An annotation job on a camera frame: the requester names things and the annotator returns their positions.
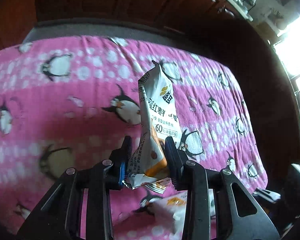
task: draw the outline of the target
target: food packet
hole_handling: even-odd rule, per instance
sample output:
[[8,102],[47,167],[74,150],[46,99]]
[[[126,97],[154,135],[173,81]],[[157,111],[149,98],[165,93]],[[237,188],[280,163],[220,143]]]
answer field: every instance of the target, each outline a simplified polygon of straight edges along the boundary
[[[210,217],[216,214],[213,189],[209,189]],[[158,224],[173,234],[183,231],[186,216],[187,191],[152,202],[148,209]]]
[[141,137],[139,147],[128,161],[127,187],[148,188],[163,193],[169,176],[169,169],[163,150],[167,136],[172,136],[179,147],[181,129],[176,114],[172,82],[155,62],[154,68],[138,81],[141,113]]

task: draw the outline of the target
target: penguin pattern blanket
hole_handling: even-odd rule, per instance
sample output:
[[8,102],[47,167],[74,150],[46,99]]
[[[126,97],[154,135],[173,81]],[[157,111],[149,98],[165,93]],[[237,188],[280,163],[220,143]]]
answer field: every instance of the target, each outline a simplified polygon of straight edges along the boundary
[[[227,67],[143,41],[40,40],[0,51],[0,222],[8,231],[18,231],[66,168],[92,167],[125,135],[137,148],[138,79],[152,60],[173,83],[180,146],[189,159],[216,171],[228,167],[250,192],[266,187],[249,113]],[[171,183],[162,195],[145,187],[112,191],[116,239],[180,238],[147,209],[175,193]]]

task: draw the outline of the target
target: bright window light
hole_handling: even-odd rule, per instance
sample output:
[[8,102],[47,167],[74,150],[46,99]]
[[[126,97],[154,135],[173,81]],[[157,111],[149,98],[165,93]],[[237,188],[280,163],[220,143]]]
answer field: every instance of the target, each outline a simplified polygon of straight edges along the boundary
[[291,75],[300,74],[300,17],[287,26],[287,37],[274,45],[275,52]]

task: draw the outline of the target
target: metal screw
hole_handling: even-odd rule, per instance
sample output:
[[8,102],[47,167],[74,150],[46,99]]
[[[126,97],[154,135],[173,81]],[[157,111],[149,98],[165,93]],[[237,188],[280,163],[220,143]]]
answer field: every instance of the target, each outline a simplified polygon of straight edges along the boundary
[[66,173],[67,173],[68,175],[72,175],[72,174],[75,173],[75,169],[74,169],[74,168],[69,168],[69,169],[67,169]]
[[102,164],[103,164],[104,166],[109,166],[109,165],[112,164],[112,161],[107,159],[107,160],[104,160],[104,161],[102,162]]
[[230,175],[232,172],[231,172],[231,170],[229,170],[229,169],[223,169],[223,170],[222,170],[222,173],[223,173],[224,175]]
[[186,164],[187,164],[188,166],[195,166],[195,161],[187,160],[187,161],[186,161]]

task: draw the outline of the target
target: white food wrapper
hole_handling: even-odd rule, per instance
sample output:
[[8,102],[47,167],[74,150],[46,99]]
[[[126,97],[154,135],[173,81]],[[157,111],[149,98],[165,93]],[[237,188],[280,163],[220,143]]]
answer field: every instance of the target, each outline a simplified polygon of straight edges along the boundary
[[[213,189],[209,189],[210,217],[215,216]],[[158,224],[173,234],[183,230],[186,216],[187,191],[152,202],[148,209]]]
[[163,193],[167,180],[162,184],[159,181],[169,176],[169,169],[161,145],[167,136],[172,136],[178,148],[181,129],[172,83],[161,66],[152,62],[154,68],[138,81],[142,133],[139,147],[128,161],[125,184],[135,189],[152,183],[149,189]]

